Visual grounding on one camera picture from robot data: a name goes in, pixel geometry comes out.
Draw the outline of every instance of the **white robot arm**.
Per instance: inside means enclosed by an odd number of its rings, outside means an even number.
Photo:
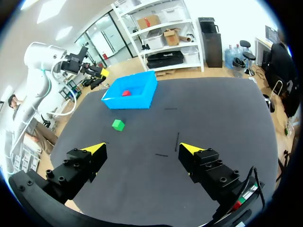
[[[10,147],[9,156],[12,154],[20,155],[23,149],[23,138],[28,124],[33,119],[36,110],[42,100],[49,94],[52,84],[50,76],[56,77],[54,73],[59,73],[61,70],[77,74],[78,72],[88,73],[93,77],[99,78],[102,81],[106,79],[108,71],[103,68],[91,66],[87,63],[82,63],[86,58],[87,48],[82,47],[79,54],[69,54],[65,49],[34,42],[29,45],[24,56],[24,63],[28,67],[27,75],[27,97],[18,109],[14,120],[14,132],[12,137],[12,146]],[[55,115],[67,115],[74,111],[76,107],[76,97],[74,92],[66,86],[74,97],[74,107],[68,113]]]

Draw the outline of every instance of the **blue bin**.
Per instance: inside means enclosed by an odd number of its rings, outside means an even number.
[[[109,109],[149,109],[157,84],[154,71],[121,77],[114,81],[101,101]],[[126,90],[132,95],[122,96]]]

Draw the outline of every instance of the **dark gray table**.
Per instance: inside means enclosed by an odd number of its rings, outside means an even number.
[[[253,81],[232,78],[159,81],[150,109],[110,110],[105,91],[88,94],[60,135],[54,167],[66,152],[107,142],[108,159],[74,202],[86,215],[116,223],[196,227],[212,219],[218,203],[193,184],[175,152],[179,142],[213,148],[244,180],[252,165],[272,195],[277,174],[275,129]],[[125,122],[123,132],[111,125]],[[254,213],[261,209],[258,199]]]

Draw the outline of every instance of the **green cube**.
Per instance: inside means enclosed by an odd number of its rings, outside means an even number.
[[[117,131],[123,131],[125,124],[121,120],[115,120],[112,124],[112,127],[116,129]]]

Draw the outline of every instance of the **metal shelf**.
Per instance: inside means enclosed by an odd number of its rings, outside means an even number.
[[[166,45],[166,46],[164,46],[162,48],[159,48],[159,49],[141,51],[139,53],[139,55],[145,55],[145,54],[148,54],[148,53],[155,53],[155,52],[160,52],[160,51],[169,50],[169,49],[181,48],[181,47],[185,47],[185,46],[198,46],[198,43],[197,42],[180,41],[179,45],[176,45],[176,46]]]
[[[166,22],[166,23],[161,23],[159,25],[155,25],[155,26],[151,26],[142,30],[139,30],[135,33],[131,34],[131,37],[134,37],[136,35],[142,34],[144,32],[149,32],[151,30],[157,29],[157,28],[161,28],[161,27],[166,27],[166,26],[171,26],[171,25],[178,25],[178,24],[184,24],[184,23],[192,23],[191,19],[186,19],[186,20],[179,20],[179,21],[174,21],[174,22]]]
[[[142,4],[139,4],[128,11],[121,13],[120,16],[123,17],[126,14],[133,14],[133,13],[139,12],[140,10],[146,9],[148,7],[151,7],[151,6],[154,6],[157,4],[161,4],[164,2],[168,2],[168,1],[173,1],[173,0],[150,0],[150,1],[144,2]]]
[[[164,66],[154,69],[148,69],[148,71],[162,71],[162,70],[173,70],[173,69],[192,68],[192,67],[201,67],[201,63],[194,63],[194,64],[182,63],[177,65],[169,65],[169,66]]]

